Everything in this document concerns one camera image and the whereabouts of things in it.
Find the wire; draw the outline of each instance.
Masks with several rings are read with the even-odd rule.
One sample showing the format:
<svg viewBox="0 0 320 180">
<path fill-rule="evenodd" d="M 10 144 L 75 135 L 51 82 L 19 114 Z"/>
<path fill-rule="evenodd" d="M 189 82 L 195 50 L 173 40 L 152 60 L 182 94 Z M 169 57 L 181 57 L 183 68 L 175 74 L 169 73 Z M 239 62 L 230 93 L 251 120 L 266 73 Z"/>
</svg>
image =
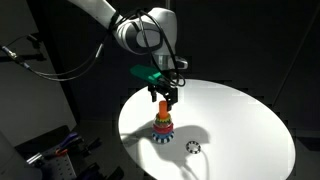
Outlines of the wire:
<svg viewBox="0 0 320 180">
<path fill-rule="evenodd" d="M 131 18 L 134 18 L 136 15 L 136 12 L 138 11 L 139 9 L 136 9 L 136 10 L 133 10 L 133 11 L 130 11 L 128 12 L 127 14 L 125 14 L 122 19 L 119 20 L 119 22 L 117 22 L 115 25 L 112 26 L 111 28 L 111 31 L 112 30 L 115 30 L 116 28 L 118 28 L 119 25 L 121 25 L 123 22 L 125 22 L 126 20 L 130 20 Z"/>
<path fill-rule="evenodd" d="M 38 74 L 41 74 L 41 75 L 43 75 L 43 76 L 65 76 L 65 75 L 67 75 L 67 74 L 70 74 L 70 73 L 72 73 L 72 72 L 77 71 L 78 69 L 80 69 L 81 67 L 83 67 L 84 65 L 86 65 L 86 64 L 91 60 L 92 56 L 93 56 L 93 54 L 91 54 L 91 55 L 87 58 L 87 60 L 86 60 L 85 62 L 83 62 L 80 66 L 78 66 L 77 68 L 74 68 L 74 69 L 72 69 L 72 70 L 70 70 L 70 71 L 67 71 L 67 72 L 64 72 L 64 73 L 60 73 L 60 74 L 48 74 L 48 73 L 42 73 L 42 72 L 38 72 L 38 71 L 35 71 L 35 72 L 38 73 Z"/>
<path fill-rule="evenodd" d="M 71 78 L 66 78 L 66 79 L 56 79 L 56 78 L 50 78 L 50 77 L 47 77 L 45 75 L 43 75 L 43 73 L 39 73 L 35 70 L 33 70 L 32 68 L 28 68 L 28 70 L 30 70 L 31 72 L 35 73 L 36 75 L 38 75 L 39 77 L 42 77 L 44 79 L 47 79 L 47 80 L 51 80 L 51 81 L 58 81 L 58 82 L 62 82 L 62 81 L 70 81 L 70 80 L 73 80 L 73 79 L 76 79 L 82 75 L 84 75 L 85 73 L 87 73 L 92 67 L 93 65 L 95 64 L 96 60 L 98 59 L 98 57 L 96 56 L 94 58 L 94 60 L 91 62 L 91 64 L 88 66 L 88 68 L 86 70 L 84 70 L 82 73 L 80 73 L 79 75 L 77 76 L 74 76 L 74 77 L 71 77 Z"/>
<path fill-rule="evenodd" d="M 87 69 L 85 69 L 82 73 L 80 73 L 79 75 L 77 76 L 74 76 L 74 77 L 70 77 L 70 78 L 65 78 L 65 79 L 57 79 L 57 78 L 51 78 L 51 77 L 47 77 L 46 73 L 42 73 L 42 72 L 38 72 L 38 71 L 35 71 L 33 70 L 31 67 L 28 67 L 28 70 L 33 72 L 34 74 L 38 75 L 39 77 L 41 78 L 44 78 L 44 79 L 47 79 L 47 80 L 51 80 L 51 81 L 58 81 L 58 82 L 62 82 L 62 81 L 70 81 L 70 80 L 73 80 L 73 79 L 76 79 L 82 75 L 84 75 L 85 73 L 87 73 L 92 67 L 93 65 L 96 63 L 97 59 L 99 58 L 99 55 L 100 55 L 100 52 L 103 48 L 103 43 L 108 39 L 108 35 L 106 35 L 106 37 L 104 38 L 103 42 L 99 45 L 99 47 L 96 49 L 96 51 L 93 51 L 91 53 L 91 55 L 89 56 L 89 58 L 86 60 L 86 62 L 88 62 L 92 57 L 93 55 L 95 55 L 94 59 L 92 60 L 91 64 L 87 67 Z"/>
<path fill-rule="evenodd" d="M 20 39 L 26 38 L 26 37 L 28 37 L 28 36 L 27 36 L 27 35 L 20 36 L 20 37 L 16 38 L 15 40 L 11 41 L 11 42 L 10 42 L 9 44 L 7 44 L 6 46 L 9 47 L 9 46 L 11 46 L 12 44 L 14 44 L 15 42 L 19 41 Z"/>
<path fill-rule="evenodd" d="M 164 78 L 165 78 L 167 81 L 169 81 L 169 82 L 170 82 L 170 85 L 172 85 L 172 86 L 184 86 L 184 85 L 185 85 L 185 79 L 184 79 L 184 77 L 183 77 L 183 76 L 179 73 L 179 71 L 178 71 L 177 63 L 176 63 L 176 59 L 175 59 L 174 53 L 173 53 L 173 51 L 172 51 L 172 48 L 171 48 L 171 46 L 170 46 L 170 44 L 169 44 L 169 41 L 168 41 L 165 33 L 163 32 L 163 29 L 161 28 L 160 24 L 159 24 L 152 16 L 150 16 L 148 13 L 146 13 L 146 12 L 144 12 L 144 11 L 140 11 L 140 12 L 141 12 L 142 14 L 146 15 L 148 18 L 150 18 L 150 19 L 156 24 L 156 26 L 157 26 L 157 28 L 159 29 L 159 31 L 160 31 L 163 39 L 165 40 L 165 43 L 166 43 L 166 45 L 167 45 L 167 48 L 168 48 L 168 50 L 169 50 L 169 52 L 170 52 L 170 55 L 171 55 L 171 58 L 172 58 L 172 60 L 173 60 L 174 68 L 175 68 L 175 71 L 176 71 L 176 75 L 178 75 L 177 82 L 173 82 L 173 81 L 171 80 L 171 78 L 167 78 L 167 77 L 165 77 L 165 76 L 164 76 Z M 183 79 L 183 81 L 184 81 L 182 85 L 179 84 L 180 77 L 182 77 L 182 79 Z"/>
<path fill-rule="evenodd" d="M 152 53 L 151 53 L 150 46 L 149 46 L 149 43 L 148 43 L 148 40 L 147 40 L 147 36 L 146 36 L 146 34 L 145 34 L 145 29 L 144 29 L 143 21 L 142 21 L 142 19 L 141 19 L 140 10 L 137 11 L 137 16 L 138 16 L 138 18 L 139 18 L 139 22 L 140 22 L 140 26 L 141 26 L 141 33 L 142 33 L 144 42 L 145 42 L 145 44 L 146 44 L 146 46 L 147 46 L 148 54 L 150 55 L 150 57 L 151 57 L 153 63 L 155 64 L 157 70 L 160 71 L 160 73 L 163 75 L 164 79 L 168 81 L 169 78 L 167 78 L 167 77 L 164 75 L 163 71 L 159 68 L 158 64 L 156 63 L 156 61 L 155 61 L 155 59 L 154 59 L 154 57 L 153 57 L 153 55 L 152 55 Z"/>
</svg>

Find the table surface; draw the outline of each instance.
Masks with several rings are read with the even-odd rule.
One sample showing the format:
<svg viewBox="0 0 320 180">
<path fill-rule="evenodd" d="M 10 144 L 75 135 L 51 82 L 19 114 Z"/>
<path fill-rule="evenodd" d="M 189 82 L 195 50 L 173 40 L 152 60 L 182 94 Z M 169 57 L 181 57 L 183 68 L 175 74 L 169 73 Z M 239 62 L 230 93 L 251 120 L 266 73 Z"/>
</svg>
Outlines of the table surface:
<svg viewBox="0 0 320 180">
<path fill-rule="evenodd" d="M 119 133 L 131 158 L 158 180 L 283 180 L 295 163 L 292 137 L 268 107 L 225 85 L 187 80 L 178 90 L 179 102 L 170 111 L 174 139 L 152 140 L 158 102 L 147 88 L 125 103 Z M 199 154 L 185 146 L 201 145 Z"/>
</svg>

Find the blue ring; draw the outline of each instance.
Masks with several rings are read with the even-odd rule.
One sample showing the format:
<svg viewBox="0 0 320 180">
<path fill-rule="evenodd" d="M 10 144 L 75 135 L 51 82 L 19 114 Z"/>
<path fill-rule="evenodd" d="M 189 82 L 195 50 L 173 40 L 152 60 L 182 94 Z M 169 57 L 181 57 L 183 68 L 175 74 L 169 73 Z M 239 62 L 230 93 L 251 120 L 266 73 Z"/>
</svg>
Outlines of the blue ring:
<svg viewBox="0 0 320 180">
<path fill-rule="evenodd" d="M 153 132 L 152 132 L 152 136 L 153 136 L 153 134 L 154 134 L 154 135 L 157 136 L 159 139 L 165 139 L 165 138 L 171 136 L 172 133 L 173 133 L 173 131 L 169 132 L 168 134 L 158 134 L 158 133 L 156 133 L 155 131 L 153 131 Z"/>
</svg>

